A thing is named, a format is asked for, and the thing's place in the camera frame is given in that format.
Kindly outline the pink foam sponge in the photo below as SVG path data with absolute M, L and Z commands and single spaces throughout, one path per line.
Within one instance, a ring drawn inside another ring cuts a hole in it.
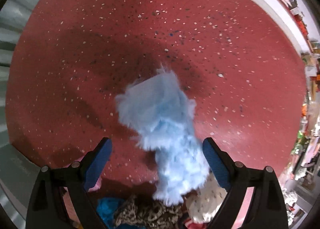
M 101 177 L 98 178 L 97 182 L 95 183 L 95 185 L 93 187 L 91 187 L 88 192 L 95 192 L 97 190 L 99 190 L 101 188 L 102 185 L 102 179 Z M 72 206 L 72 201 L 71 201 L 71 197 L 68 193 L 68 189 L 67 187 L 63 188 L 65 190 L 65 193 L 63 194 L 63 201 L 65 203 L 66 207 L 71 207 Z
M 254 190 L 253 187 L 249 187 L 246 190 L 246 194 L 245 194 L 244 200 L 242 202 L 242 205 L 240 207 L 240 211 L 239 211 L 239 213 L 238 213 L 238 215 L 236 217 L 236 220 L 235 220 L 235 222 L 234 222 L 234 224 L 232 226 L 232 229 L 237 229 L 237 228 L 242 226 L 242 224 L 244 222 L 244 219 L 246 217 L 250 202 L 251 202 L 251 198 L 252 198 L 252 195 L 253 195 L 253 190 Z

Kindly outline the cream polka dot scrunchie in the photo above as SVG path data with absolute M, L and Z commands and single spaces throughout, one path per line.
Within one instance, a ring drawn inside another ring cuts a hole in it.
M 189 217 L 196 224 L 210 222 L 222 205 L 227 191 L 220 187 L 214 174 L 211 172 L 203 187 L 185 200 Z

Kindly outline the leopard print scrunchie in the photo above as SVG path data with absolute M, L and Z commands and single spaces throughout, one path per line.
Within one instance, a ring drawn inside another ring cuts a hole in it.
M 182 215 L 181 205 L 165 206 L 159 200 L 132 195 L 115 211 L 114 225 L 174 228 Z

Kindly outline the light blue fluffy cloth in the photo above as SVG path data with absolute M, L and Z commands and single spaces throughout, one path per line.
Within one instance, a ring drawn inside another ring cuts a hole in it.
M 195 134 L 196 101 L 181 90 L 173 70 L 157 69 L 153 77 L 128 85 L 115 100 L 119 122 L 137 133 L 137 147 L 155 153 L 155 200 L 178 205 L 204 185 L 209 165 Z

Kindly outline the grey green curtain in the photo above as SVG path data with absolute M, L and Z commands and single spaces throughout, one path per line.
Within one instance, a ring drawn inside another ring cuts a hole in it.
M 5 96 L 15 47 L 39 0 L 1 0 L 1 224 L 25 228 L 27 206 L 39 167 L 9 142 Z

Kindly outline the red speckled floor mat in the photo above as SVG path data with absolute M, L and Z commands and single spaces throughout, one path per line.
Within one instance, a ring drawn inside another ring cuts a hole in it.
M 10 64 L 9 141 L 34 164 L 61 167 L 109 137 L 103 193 L 150 194 L 153 156 L 118 122 L 114 99 L 162 66 L 196 101 L 199 138 L 281 174 L 299 127 L 304 69 L 252 0 L 39 0 Z

